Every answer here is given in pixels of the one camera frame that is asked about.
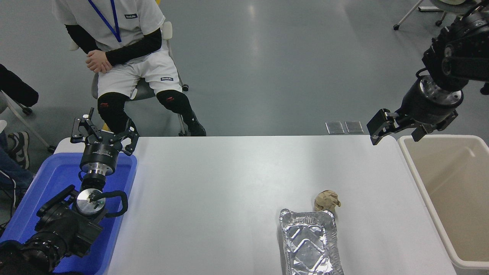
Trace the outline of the person's right hand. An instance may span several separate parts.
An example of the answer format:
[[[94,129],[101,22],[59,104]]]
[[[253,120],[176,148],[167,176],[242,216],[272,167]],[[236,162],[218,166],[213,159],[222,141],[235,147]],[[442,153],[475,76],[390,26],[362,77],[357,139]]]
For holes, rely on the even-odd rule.
[[[94,73],[106,73],[107,71],[110,71],[113,68],[113,66],[109,63],[109,61],[103,61],[99,65],[96,65],[92,62],[89,63],[87,67]]]

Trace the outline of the person's left hand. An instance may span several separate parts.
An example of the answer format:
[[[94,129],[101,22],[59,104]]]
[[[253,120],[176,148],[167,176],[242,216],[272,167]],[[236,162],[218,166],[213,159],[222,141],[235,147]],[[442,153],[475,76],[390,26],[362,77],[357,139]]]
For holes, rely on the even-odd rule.
[[[105,52],[101,50],[92,50],[87,54],[86,64],[88,68],[91,68],[93,66],[103,65],[107,61],[108,58]]]

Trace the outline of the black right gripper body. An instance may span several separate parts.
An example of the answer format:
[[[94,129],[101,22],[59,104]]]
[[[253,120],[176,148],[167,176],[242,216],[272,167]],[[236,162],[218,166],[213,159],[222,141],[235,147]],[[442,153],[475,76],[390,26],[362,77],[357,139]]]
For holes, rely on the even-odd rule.
[[[433,81],[416,81],[402,99],[399,115],[416,122],[436,124],[458,107],[458,91],[442,89]]]

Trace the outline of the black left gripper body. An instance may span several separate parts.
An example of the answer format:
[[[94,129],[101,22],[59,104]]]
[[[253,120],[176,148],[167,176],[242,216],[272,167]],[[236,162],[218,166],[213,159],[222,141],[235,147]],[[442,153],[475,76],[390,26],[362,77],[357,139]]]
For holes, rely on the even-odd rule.
[[[121,139],[116,139],[109,132],[102,132],[100,136],[102,137],[101,140],[98,140],[98,136],[95,134],[85,138],[85,148],[80,163],[81,169],[91,169],[96,163],[103,164],[109,169],[115,169],[117,166],[119,152],[122,149]]]

